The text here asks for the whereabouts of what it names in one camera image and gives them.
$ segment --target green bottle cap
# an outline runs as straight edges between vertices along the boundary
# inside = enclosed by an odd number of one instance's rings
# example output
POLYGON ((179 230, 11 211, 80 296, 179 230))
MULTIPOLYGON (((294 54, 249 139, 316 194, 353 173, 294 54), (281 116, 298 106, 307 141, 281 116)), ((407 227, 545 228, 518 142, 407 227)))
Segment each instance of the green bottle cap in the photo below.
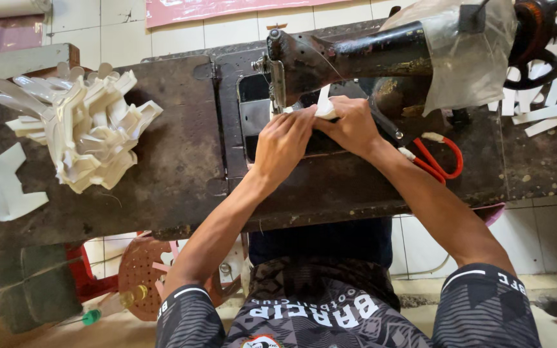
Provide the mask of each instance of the green bottle cap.
POLYGON ((97 322, 101 315, 100 310, 90 310, 89 312, 83 314, 83 319, 81 319, 81 321, 83 321, 83 324, 85 325, 91 325, 97 322))

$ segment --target pink poster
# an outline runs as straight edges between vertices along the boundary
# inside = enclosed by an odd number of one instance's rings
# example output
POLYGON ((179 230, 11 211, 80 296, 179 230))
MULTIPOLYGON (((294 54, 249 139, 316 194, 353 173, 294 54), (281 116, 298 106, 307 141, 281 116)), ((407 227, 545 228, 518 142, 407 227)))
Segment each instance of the pink poster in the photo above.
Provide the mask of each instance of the pink poster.
POLYGON ((145 27, 238 12, 314 6, 344 0, 146 0, 145 27))

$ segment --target plastic bag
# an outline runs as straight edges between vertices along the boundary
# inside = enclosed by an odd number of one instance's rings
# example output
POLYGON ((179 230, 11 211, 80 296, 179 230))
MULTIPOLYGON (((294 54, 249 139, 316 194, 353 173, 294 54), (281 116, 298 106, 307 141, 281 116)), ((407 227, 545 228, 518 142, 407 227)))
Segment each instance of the plastic bag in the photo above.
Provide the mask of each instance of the plastic bag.
POLYGON ((423 116, 438 108, 479 106, 504 97, 508 58, 517 18, 511 0, 486 4, 483 33, 460 33, 459 7, 482 0, 422 0, 399 11, 382 26, 387 30, 419 20, 433 65, 433 81, 423 116))

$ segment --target logo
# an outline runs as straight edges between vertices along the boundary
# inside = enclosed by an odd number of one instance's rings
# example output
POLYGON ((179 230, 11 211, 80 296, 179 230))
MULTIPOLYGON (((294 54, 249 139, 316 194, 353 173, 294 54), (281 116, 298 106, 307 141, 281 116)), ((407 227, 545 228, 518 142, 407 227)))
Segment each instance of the logo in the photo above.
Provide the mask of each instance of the logo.
POLYGON ((244 341, 241 348, 282 348, 283 346, 276 342, 271 335, 260 335, 252 337, 244 341))

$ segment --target scissors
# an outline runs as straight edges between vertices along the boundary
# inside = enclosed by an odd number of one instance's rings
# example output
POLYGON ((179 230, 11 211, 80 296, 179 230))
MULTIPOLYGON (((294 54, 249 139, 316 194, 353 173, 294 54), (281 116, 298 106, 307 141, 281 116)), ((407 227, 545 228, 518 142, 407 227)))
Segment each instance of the scissors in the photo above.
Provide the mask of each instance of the scissors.
POLYGON ((425 157, 427 162, 423 161, 416 157, 411 151, 409 151, 406 146, 412 141, 405 136, 405 134, 398 129, 398 127, 392 122, 388 117, 379 111, 379 108, 375 104, 374 98, 370 98, 369 95, 360 88, 359 84, 346 81, 342 85, 332 85, 334 87, 334 95, 346 95, 349 98, 362 98, 367 99, 369 102, 369 108, 371 109, 371 115, 375 122, 379 125, 379 127, 390 137, 397 145, 397 149, 403 155, 407 157, 408 160, 414 162, 415 165, 418 165, 420 168, 425 170, 427 173, 431 174, 437 181, 446 185, 446 179, 454 179, 458 177, 464 169, 464 157, 459 150, 459 147, 451 140, 446 138, 443 135, 433 132, 425 132, 422 133, 420 136, 423 139, 429 139, 433 141, 437 141, 440 143, 444 143, 451 148, 455 158, 457 160, 455 165, 455 171, 448 174, 439 163, 433 158, 429 150, 425 147, 423 142, 420 140, 419 137, 414 139, 414 144, 418 147, 418 150, 422 153, 425 157))
POLYGON ((461 174, 461 172, 464 169, 464 156, 462 155, 461 150, 459 150, 459 147, 451 139, 448 139, 443 135, 440 135, 438 133, 433 133, 433 132, 422 133, 421 138, 429 139, 437 142, 443 142, 446 145, 448 145, 448 147, 451 148, 453 154, 455 154, 455 158, 457 159, 455 171, 448 174, 444 169, 442 169, 442 167, 435 160, 435 158, 433 158, 429 150, 427 150, 427 148, 420 140, 420 138, 415 138, 414 144, 416 144, 418 150, 420 150, 422 155, 425 156, 425 159, 429 163, 423 161, 422 159, 419 159, 418 157, 416 157, 416 155, 414 155, 411 151, 409 151, 405 147, 399 147, 398 148, 399 152, 401 152, 403 155, 407 157, 408 160, 414 162, 415 165, 418 165, 420 168, 425 170, 427 173, 431 174, 432 177, 436 178, 437 181, 439 181, 444 185, 446 185, 446 179, 454 179, 461 174))

